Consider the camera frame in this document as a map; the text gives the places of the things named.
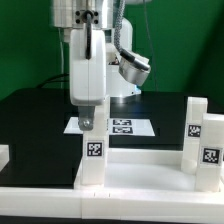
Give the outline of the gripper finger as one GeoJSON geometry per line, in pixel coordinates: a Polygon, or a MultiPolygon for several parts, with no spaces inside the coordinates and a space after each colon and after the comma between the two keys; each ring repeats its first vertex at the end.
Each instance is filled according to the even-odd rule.
{"type": "Polygon", "coordinates": [[[78,107],[78,125],[82,131],[91,131],[94,123],[94,106],[79,106],[78,107]]]}

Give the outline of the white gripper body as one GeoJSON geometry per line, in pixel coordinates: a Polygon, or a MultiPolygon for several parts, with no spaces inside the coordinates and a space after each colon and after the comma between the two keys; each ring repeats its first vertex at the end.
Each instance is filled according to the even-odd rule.
{"type": "Polygon", "coordinates": [[[76,106],[101,105],[106,96],[106,46],[102,30],[93,30],[91,58],[86,58],[87,35],[74,29],[70,35],[70,100],[76,106]]]}

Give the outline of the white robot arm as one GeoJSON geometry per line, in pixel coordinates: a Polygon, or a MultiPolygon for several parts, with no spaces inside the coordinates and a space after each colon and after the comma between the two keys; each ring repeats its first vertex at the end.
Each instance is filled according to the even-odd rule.
{"type": "Polygon", "coordinates": [[[125,0],[52,0],[53,25],[69,45],[70,101],[79,128],[92,131],[109,116],[109,99],[136,93],[147,67],[131,51],[125,0]]]}

